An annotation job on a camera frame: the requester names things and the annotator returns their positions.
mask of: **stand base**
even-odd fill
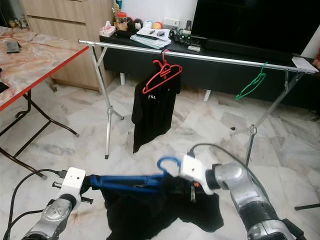
[[[75,132],[73,129],[70,127],[53,120],[51,117],[49,117],[38,105],[36,105],[32,100],[31,100],[31,90],[27,92],[27,94],[24,94],[23,97],[27,100],[27,110],[25,111],[20,111],[15,115],[16,120],[14,120],[9,126],[7,126],[2,132],[0,132],[0,137],[6,133],[9,129],[11,129],[17,122],[19,122],[27,113],[30,112],[31,106],[33,106],[42,116],[44,116],[48,122],[39,130],[37,131],[14,155],[9,154],[7,151],[5,151],[3,148],[0,147],[0,153],[6,156],[8,159],[11,161],[15,162],[16,164],[19,164],[20,166],[30,170],[31,172],[35,172],[36,169],[33,167],[29,166],[28,164],[20,161],[17,159],[17,156],[44,130],[46,129],[47,126],[49,126],[50,123],[56,124],[68,131],[70,131],[72,134],[75,136],[79,137],[79,133]],[[42,173],[38,172],[36,173],[39,177],[42,179],[47,179],[47,176],[43,175]]]

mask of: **red hanger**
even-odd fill
[[[152,61],[154,64],[158,63],[161,67],[161,70],[159,72],[157,72],[153,77],[150,78],[150,80],[146,83],[145,87],[142,90],[143,94],[147,94],[150,91],[156,89],[157,87],[159,87],[160,85],[164,84],[165,82],[169,81],[170,79],[174,78],[175,76],[177,76],[178,74],[180,74],[183,70],[183,67],[178,65],[178,64],[173,64],[170,65],[167,63],[166,59],[165,59],[165,53],[168,52],[168,49],[165,49],[162,53],[162,61],[163,64],[159,61],[159,60],[154,60]],[[173,74],[172,76],[167,78],[167,74],[169,74],[171,72],[172,68],[179,68],[178,72]],[[152,82],[153,79],[155,79],[157,76],[160,76],[162,78],[164,78],[165,80],[158,83],[157,85],[153,86],[152,88],[148,88],[148,85]]]

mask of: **black cloth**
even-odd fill
[[[173,67],[167,77],[173,76],[177,72],[178,68]],[[155,73],[135,87],[131,117],[135,124],[133,153],[136,153],[143,144],[165,134],[171,127],[176,94],[180,93],[181,88],[180,74],[149,93],[143,94],[143,88]],[[148,88],[151,89],[151,87],[163,81],[164,79],[158,76],[152,80]]]
[[[2,93],[4,90],[7,90],[8,88],[9,87],[7,85],[0,81],[0,93]]]
[[[219,196],[206,195],[199,187],[195,193],[196,202],[191,202],[192,184],[167,174],[162,181],[161,194],[102,189],[108,225],[112,231],[107,240],[148,240],[177,218],[210,233],[221,228],[224,221],[219,209]]]

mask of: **black shirt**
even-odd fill
[[[167,77],[169,78],[177,72],[178,68],[173,67]],[[132,122],[135,124],[133,153],[136,153],[143,144],[152,141],[159,135],[165,134],[170,129],[176,94],[180,93],[181,83],[180,74],[178,74],[161,86],[147,94],[143,94],[142,90],[151,77],[138,83],[134,91],[131,117]],[[157,76],[148,85],[148,88],[151,89],[163,81],[162,77]]]

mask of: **red table edge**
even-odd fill
[[[40,77],[37,81],[35,81],[34,83],[32,83],[31,85],[29,85],[28,87],[26,87],[25,89],[23,89],[21,92],[19,92],[18,94],[14,95],[12,98],[10,98],[10,100],[6,101],[2,106],[0,106],[0,111],[4,110],[6,107],[8,107],[10,104],[12,104],[15,100],[17,100],[18,98],[20,98],[22,95],[24,95],[25,93],[27,93],[30,89],[34,88],[35,86],[37,86],[40,82],[42,82],[44,79],[46,79],[47,77],[51,76],[52,74],[54,74],[56,71],[58,71],[60,68],[62,68],[63,66],[65,66],[67,63],[69,63],[72,59],[76,58],[77,56],[79,56],[80,54],[82,54],[83,52],[85,52],[89,47],[85,46],[83,49],[81,49],[80,51],[78,51],[76,54],[72,55],[71,57],[69,57],[67,60],[65,60],[64,62],[60,63],[58,66],[56,66],[54,69],[52,69],[51,71],[49,71],[48,73],[46,73],[45,75],[43,75],[42,77]]]

